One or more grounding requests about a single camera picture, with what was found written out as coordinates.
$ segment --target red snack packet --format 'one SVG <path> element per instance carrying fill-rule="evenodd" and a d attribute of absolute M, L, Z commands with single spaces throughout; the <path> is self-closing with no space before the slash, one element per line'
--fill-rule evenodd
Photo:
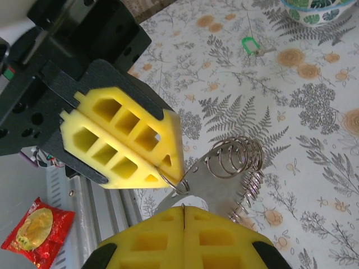
<path fill-rule="evenodd" d="M 46 205 L 38 197 L 1 248 L 24 255 L 39 269 L 49 269 L 74 216 L 74 212 Z"/>

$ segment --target bowl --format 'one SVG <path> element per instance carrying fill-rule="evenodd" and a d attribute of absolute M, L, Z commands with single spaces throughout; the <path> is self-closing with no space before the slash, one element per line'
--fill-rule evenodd
<path fill-rule="evenodd" d="M 341 3 L 341 0 L 284 0 L 285 3 L 293 7 L 301 8 L 323 8 L 335 6 Z"/>
<path fill-rule="evenodd" d="M 352 7 L 357 0 L 339 0 L 337 4 L 331 4 L 330 6 L 322 8 L 307 8 L 307 7 L 297 7 L 288 2 L 298 2 L 300 1 L 309 1 L 310 0 L 282 0 L 287 12 L 290 17 L 307 26 L 307 27 L 317 27 L 323 24 L 326 24 L 331 21 L 335 21 L 344 11 Z M 317 0 L 318 2 L 330 2 L 332 0 Z"/>

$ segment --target table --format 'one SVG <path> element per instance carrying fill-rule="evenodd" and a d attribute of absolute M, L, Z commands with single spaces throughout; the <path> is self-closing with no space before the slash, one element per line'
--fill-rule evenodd
<path fill-rule="evenodd" d="M 183 120 L 187 169 L 225 136 L 261 142 L 265 183 L 242 224 L 293 268 L 359 265 L 358 17 L 306 29 L 279 0 L 178 0 L 142 24 L 153 43 L 130 70 Z M 277 51 L 248 55 L 246 36 Z M 136 190 L 142 217 L 168 193 Z"/>

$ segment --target black metal bracket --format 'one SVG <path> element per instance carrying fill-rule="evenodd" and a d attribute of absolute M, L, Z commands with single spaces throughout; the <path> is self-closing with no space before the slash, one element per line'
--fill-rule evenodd
<path fill-rule="evenodd" d="M 59 114 L 77 107 L 74 93 L 118 86 L 157 118 L 169 106 L 127 74 L 151 42 L 127 8 L 119 0 L 77 1 L 77 8 L 81 4 L 88 12 L 76 22 L 73 5 L 66 3 L 37 1 L 28 13 L 36 27 L 10 49 L 6 66 L 15 75 L 0 95 L 0 156 L 37 145 L 80 174 L 106 183 L 63 149 Z M 34 49 L 42 29 L 48 34 Z"/>

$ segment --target yellow foam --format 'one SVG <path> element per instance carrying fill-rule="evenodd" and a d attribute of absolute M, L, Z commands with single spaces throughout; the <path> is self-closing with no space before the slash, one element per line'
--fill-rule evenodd
<path fill-rule="evenodd" d="M 77 110 L 124 143 L 148 162 L 168 174 L 177 184 L 185 174 L 181 121 L 164 109 L 157 120 L 117 87 L 77 92 Z"/>
<path fill-rule="evenodd" d="M 266 269 L 253 242 L 265 236 L 196 207 L 171 208 L 105 240 L 107 269 Z"/>
<path fill-rule="evenodd" d="M 73 110 L 63 111 L 60 129 L 64 149 L 108 178 L 108 189 L 163 188 L 167 183 L 156 167 L 119 142 L 92 120 Z M 169 175 L 165 176 L 175 182 Z"/>
<path fill-rule="evenodd" d="M 107 269 L 183 268 L 183 214 L 175 207 L 103 241 L 117 249 Z"/>

